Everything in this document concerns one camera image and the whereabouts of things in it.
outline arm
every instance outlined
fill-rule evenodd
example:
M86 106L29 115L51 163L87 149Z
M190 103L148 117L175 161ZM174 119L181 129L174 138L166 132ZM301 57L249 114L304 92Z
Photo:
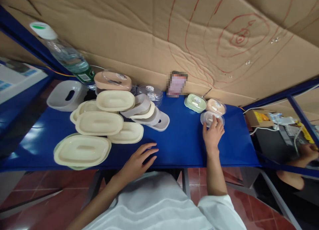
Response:
M207 125L203 125L203 138L207 151L207 193L208 195L227 195L226 182L219 160L218 143L225 133L223 123L213 116L213 123L207 130Z
M130 182L141 177L154 163L153 156L145 165L144 160L158 149L151 149L156 143L144 144L130 157L123 168L114 175L106 187L80 212L66 230L81 230L100 214L105 212L117 194Z

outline cardboard wall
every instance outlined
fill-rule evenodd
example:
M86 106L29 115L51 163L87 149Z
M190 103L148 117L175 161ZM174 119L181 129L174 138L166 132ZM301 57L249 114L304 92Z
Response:
M319 74L319 0L0 3L29 30L32 21L48 23L90 64L162 89L171 71L184 71L187 92L213 87L208 97L227 104L245 105Z

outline electrical cable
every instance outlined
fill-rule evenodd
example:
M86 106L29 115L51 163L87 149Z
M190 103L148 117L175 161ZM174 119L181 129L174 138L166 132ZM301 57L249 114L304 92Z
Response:
M317 87L319 87L319 84L317 84L317 85L311 87L310 89L306 90L305 92L302 92L302 93L300 93L300 94L298 94L298 95L296 95L296 96L294 96L294 97L298 97L298 96L301 96L301 95L303 95L303 94L305 94L305 93L308 93L309 91L311 91L311 90L313 90L313 89L315 89L315 88L317 88ZM253 108L250 108L250 109L248 109L248 110L245 110L245 111L243 112L243 114L246 113L246 112L249 111L249 110L252 110L252 109L263 108L263 107L267 107L267 106L274 105L274 104L280 104L280 103L285 102L285 101L287 101L287 99L282 100L282 101L280 101L280 102L271 103L271 104L268 104L268 105L263 105L263 106L259 106L259 107L253 107Z

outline cardboard box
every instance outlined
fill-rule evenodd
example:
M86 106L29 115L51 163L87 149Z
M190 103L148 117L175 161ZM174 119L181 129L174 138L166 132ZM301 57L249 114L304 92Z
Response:
M267 110L250 110L247 111L246 117L252 127L271 127L274 125Z

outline blue table surface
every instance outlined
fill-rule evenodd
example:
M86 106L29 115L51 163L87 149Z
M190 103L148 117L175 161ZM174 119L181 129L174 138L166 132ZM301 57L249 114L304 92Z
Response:
M136 144L113 144L107 159L93 169L121 168L141 144L156 142L159 152L153 168L194 168L206 166L200 114L184 105L184 97L164 95L159 109L170 117L168 128L158 132L144 127L144 136ZM37 171L69 169L54 162L53 149L67 135L75 133L70 112L47 108L7 159L0 161L0 171ZM218 145L223 166L260 166L243 112L227 105L225 134Z

